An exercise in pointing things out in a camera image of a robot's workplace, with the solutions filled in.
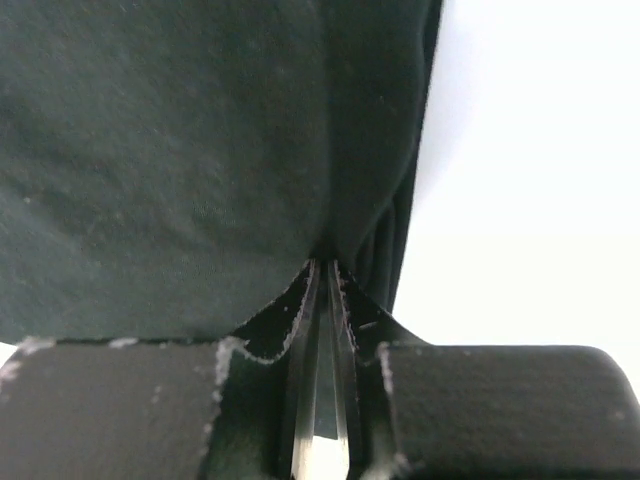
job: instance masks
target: black object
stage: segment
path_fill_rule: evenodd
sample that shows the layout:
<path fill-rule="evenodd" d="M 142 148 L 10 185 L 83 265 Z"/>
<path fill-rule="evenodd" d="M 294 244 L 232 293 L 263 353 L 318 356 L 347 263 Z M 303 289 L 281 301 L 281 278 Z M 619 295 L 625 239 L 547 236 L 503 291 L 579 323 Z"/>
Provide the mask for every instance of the black object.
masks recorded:
<path fill-rule="evenodd" d="M 311 257 L 390 310 L 441 7 L 0 0 L 0 341 L 222 338 Z"/>
<path fill-rule="evenodd" d="M 349 478 L 640 478 L 638 402 L 605 354 L 432 346 L 316 261 L 221 339 L 23 343 L 0 478 L 304 478 L 328 305 Z"/>

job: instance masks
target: white background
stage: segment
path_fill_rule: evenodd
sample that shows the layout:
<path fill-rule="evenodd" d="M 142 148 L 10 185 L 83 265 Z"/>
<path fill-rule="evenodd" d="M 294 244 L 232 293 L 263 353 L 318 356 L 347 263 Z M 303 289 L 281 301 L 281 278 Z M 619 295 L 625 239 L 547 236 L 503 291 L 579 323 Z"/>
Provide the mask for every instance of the white background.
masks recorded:
<path fill-rule="evenodd" d="M 598 346 L 640 391 L 639 26 L 634 0 L 446 0 L 402 323 Z"/>

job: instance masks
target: dark green fabric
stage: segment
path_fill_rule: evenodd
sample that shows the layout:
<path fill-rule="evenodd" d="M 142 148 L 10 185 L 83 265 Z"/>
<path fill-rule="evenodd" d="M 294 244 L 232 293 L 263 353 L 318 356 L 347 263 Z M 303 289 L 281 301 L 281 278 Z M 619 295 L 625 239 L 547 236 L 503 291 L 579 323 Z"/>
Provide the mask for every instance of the dark green fabric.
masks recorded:
<path fill-rule="evenodd" d="M 0 341 L 391 308 L 441 0 L 0 0 Z"/>

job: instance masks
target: fabric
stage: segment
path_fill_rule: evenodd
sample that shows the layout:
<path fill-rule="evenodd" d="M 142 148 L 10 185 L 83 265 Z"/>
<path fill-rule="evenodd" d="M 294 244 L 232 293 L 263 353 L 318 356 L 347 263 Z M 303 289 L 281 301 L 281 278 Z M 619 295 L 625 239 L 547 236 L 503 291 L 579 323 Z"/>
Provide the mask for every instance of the fabric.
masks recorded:
<path fill-rule="evenodd" d="M 0 0 L 0 341 L 393 306 L 441 0 Z"/>

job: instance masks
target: cloth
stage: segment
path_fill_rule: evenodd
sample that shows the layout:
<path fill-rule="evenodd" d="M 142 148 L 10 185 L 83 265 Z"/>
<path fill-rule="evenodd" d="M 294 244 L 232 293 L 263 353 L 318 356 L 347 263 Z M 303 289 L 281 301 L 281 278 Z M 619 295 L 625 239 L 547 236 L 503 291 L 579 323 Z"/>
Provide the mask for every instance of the cloth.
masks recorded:
<path fill-rule="evenodd" d="M 440 0 L 0 0 L 0 341 L 393 306 Z"/>

